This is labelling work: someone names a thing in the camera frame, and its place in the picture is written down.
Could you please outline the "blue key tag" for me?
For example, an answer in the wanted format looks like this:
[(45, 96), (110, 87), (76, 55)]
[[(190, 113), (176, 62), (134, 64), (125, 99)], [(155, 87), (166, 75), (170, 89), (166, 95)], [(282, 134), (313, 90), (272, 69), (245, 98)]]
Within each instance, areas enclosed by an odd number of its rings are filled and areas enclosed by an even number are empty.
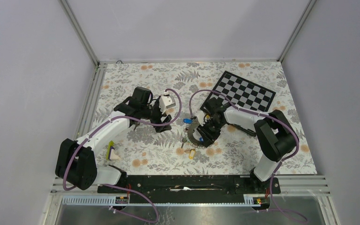
[(191, 119), (183, 119), (183, 122), (186, 124), (192, 124), (192, 120)]

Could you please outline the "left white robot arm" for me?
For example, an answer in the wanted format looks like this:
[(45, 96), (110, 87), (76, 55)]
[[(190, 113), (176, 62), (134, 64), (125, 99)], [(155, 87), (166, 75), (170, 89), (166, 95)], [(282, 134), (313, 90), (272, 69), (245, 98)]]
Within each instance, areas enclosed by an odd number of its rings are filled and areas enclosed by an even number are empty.
[(64, 190), (86, 190), (93, 184), (108, 184), (116, 193), (125, 190), (127, 181), (115, 166), (98, 165), (96, 157), (110, 141), (140, 123), (153, 126), (157, 133), (171, 129), (174, 119), (166, 110), (176, 105), (171, 89), (153, 99), (152, 91), (136, 87), (133, 94), (114, 107), (111, 114), (94, 129), (76, 140), (61, 145), (55, 175), (63, 180)]

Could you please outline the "yellow key tag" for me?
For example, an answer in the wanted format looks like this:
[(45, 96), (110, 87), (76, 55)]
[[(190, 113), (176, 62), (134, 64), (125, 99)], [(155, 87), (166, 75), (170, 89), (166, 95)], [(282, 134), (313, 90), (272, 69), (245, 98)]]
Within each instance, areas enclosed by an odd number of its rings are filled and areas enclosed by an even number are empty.
[(194, 159), (196, 150), (195, 149), (184, 150), (184, 153), (188, 154), (189, 159)]

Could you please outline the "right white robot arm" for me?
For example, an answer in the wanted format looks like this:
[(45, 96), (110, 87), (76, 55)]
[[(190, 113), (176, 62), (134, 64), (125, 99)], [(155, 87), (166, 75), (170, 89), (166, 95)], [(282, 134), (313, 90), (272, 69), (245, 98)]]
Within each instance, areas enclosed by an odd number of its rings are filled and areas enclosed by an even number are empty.
[(257, 112), (213, 97), (194, 113), (193, 123), (187, 130), (188, 139), (196, 146), (207, 148), (219, 138), (224, 125), (237, 125), (257, 137), (262, 157), (251, 172), (250, 187), (262, 193), (284, 156), (298, 147), (295, 131), (279, 110)]

